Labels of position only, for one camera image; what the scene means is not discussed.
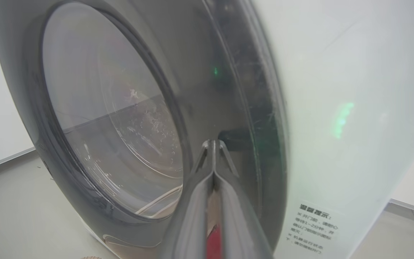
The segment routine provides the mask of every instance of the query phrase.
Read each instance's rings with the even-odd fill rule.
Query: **front-loading washing machine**
[[[163,257],[197,224],[178,205],[218,139],[275,258],[348,258],[414,158],[414,86],[378,72],[406,35],[337,3],[0,0],[0,62],[56,184],[119,257]],[[234,240],[208,194],[201,236]]]

